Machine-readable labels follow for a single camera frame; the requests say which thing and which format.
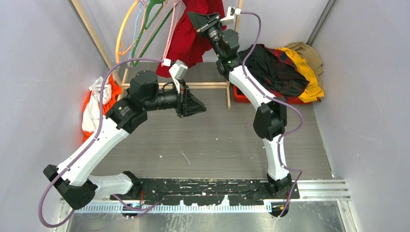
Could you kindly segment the red skirt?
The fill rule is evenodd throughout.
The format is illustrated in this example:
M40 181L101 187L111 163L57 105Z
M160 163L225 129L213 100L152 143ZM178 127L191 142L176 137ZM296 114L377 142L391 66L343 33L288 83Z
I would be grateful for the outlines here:
M165 58L171 61L180 60L188 68L203 62L203 55L212 48L210 42L197 34L189 17L188 12L202 15L219 13L225 17L222 0L184 0L185 10L176 24L174 33Z

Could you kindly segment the dark plaid garment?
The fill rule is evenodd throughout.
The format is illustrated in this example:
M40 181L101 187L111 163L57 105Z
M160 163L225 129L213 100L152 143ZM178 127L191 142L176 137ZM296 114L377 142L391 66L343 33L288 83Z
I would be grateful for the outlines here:
M308 81L283 51L257 44L246 59L250 74L267 90L285 97L299 97Z

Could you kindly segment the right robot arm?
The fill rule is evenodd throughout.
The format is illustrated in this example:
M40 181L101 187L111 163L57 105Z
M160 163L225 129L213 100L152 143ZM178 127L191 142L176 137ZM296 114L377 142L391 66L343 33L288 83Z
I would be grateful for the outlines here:
M285 167L282 138L287 125L286 106L251 75L237 52L238 33L232 29L223 30L219 13L206 15L189 11L188 17L197 34L207 38L212 45L218 57L219 73L239 88L255 108L253 128L266 150L269 194L276 199L291 194L293 182L290 171Z

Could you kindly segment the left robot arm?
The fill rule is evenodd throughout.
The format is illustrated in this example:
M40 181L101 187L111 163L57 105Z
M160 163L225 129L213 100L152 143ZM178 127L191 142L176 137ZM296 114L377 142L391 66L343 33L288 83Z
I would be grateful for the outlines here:
M92 176L91 172L117 144L147 120L149 111L174 109L178 117L206 111L185 80L169 90L160 89L153 71L140 71L130 81L127 96L103 115L102 125L69 158L58 166L49 164L44 175L73 210L92 200L112 195L134 200L142 192L141 181L130 171Z

